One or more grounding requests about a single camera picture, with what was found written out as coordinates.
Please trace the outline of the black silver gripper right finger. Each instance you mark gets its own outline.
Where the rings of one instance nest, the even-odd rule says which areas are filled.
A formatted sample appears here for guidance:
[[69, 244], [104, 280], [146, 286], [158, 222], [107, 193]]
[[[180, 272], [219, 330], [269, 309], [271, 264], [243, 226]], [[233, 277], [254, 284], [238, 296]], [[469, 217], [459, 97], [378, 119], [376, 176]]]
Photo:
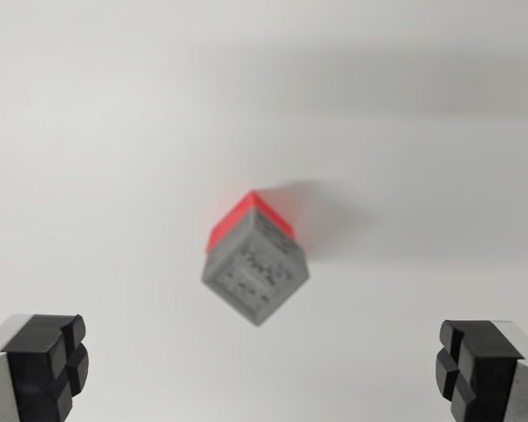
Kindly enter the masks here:
[[445, 320], [436, 384], [460, 422], [528, 422], [528, 336], [511, 321]]

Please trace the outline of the black silver gripper left finger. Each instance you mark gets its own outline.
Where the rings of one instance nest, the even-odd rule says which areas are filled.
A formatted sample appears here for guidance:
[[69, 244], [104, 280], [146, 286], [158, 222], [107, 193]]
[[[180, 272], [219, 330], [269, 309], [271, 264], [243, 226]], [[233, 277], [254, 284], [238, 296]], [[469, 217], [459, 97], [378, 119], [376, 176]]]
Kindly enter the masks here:
[[0, 421], [64, 421], [85, 386], [80, 315], [14, 314], [0, 325]]

